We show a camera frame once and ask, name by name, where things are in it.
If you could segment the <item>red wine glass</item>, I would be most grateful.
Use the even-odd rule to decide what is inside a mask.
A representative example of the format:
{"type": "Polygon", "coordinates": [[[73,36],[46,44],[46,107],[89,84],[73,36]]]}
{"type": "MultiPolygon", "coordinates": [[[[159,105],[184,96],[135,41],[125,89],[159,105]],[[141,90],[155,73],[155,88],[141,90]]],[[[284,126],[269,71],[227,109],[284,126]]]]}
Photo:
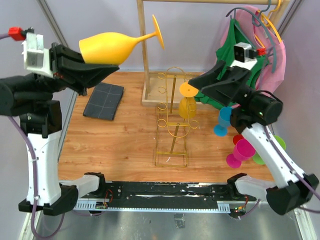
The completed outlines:
{"type": "Polygon", "coordinates": [[[237,135],[235,135],[235,136],[233,137],[232,142],[233,142],[234,145],[236,145],[237,142],[240,141],[240,140],[242,140],[242,139],[244,139],[244,137],[243,137],[241,134],[237,134],[237,135]]]}

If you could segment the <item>blue wine glass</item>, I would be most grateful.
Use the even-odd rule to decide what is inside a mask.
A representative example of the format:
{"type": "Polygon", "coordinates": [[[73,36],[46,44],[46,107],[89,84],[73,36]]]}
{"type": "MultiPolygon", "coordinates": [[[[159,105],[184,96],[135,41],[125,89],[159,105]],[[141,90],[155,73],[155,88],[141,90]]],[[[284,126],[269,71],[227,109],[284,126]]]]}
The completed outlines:
{"type": "Polygon", "coordinates": [[[231,118],[232,108],[231,107],[223,107],[220,109],[218,114],[218,124],[213,128],[213,132],[218,137],[224,137],[228,133],[228,127],[231,126],[230,118],[231,118]]]}

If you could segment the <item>yellow wine glass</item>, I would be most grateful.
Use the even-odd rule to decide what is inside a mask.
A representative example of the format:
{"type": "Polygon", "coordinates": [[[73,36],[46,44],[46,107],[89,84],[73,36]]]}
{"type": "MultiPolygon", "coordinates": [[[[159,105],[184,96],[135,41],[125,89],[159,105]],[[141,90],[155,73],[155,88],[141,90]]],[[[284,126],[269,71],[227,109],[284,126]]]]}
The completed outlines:
{"type": "Polygon", "coordinates": [[[179,92],[183,96],[178,107],[179,115],[184,119],[195,117],[197,113],[195,96],[198,94],[199,90],[187,82],[184,82],[180,85],[179,92]]]}
{"type": "Polygon", "coordinates": [[[121,65],[130,56],[135,46],[147,39],[157,37],[162,48],[165,47],[156,17],[152,16],[154,32],[139,37],[119,32],[103,32],[81,39],[78,42],[80,54],[86,64],[121,65]]]}

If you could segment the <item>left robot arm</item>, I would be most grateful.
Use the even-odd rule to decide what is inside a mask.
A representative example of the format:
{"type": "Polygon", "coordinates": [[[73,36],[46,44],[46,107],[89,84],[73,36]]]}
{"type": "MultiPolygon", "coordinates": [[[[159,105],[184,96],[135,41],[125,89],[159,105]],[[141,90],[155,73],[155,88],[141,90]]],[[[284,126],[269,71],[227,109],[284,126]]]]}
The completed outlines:
{"type": "Polygon", "coordinates": [[[49,49],[23,47],[23,63],[28,74],[2,78],[0,113],[19,117],[18,130],[28,148],[29,189],[18,204],[21,212],[42,211],[58,216],[74,209],[79,198],[107,193],[105,176],[87,172],[81,178],[60,183],[59,141],[63,121],[61,104],[53,94],[72,89],[81,96],[119,67],[107,63],[86,63],[79,52],[53,43],[49,49]]]}

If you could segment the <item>pink wine glass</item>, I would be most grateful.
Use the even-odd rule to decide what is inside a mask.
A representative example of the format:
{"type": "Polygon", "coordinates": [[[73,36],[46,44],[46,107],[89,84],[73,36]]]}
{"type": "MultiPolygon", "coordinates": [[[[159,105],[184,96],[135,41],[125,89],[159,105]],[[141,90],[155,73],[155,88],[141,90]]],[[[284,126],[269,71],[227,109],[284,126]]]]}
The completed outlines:
{"type": "Polygon", "coordinates": [[[256,153],[254,147],[246,139],[239,140],[233,148],[233,152],[226,157],[226,163],[229,167],[237,169],[242,163],[256,153]]]}

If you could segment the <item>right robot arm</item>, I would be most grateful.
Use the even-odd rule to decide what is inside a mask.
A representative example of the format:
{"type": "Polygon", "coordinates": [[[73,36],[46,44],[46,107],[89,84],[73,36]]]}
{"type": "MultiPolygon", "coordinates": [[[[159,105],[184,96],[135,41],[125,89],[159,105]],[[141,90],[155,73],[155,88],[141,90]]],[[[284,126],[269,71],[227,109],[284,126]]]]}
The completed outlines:
{"type": "Polygon", "coordinates": [[[256,63],[255,59],[234,60],[222,74],[226,63],[221,60],[188,84],[223,106],[238,104],[231,112],[230,124],[252,145],[273,176],[270,182],[239,173],[228,179],[227,196],[238,200],[249,195],[266,201],[274,212],[284,215],[301,208],[312,196],[319,197],[319,180],[295,164],[269,130],[268,125],[280,116],[283,102],[269,91],[247,85],[256,63]]]}

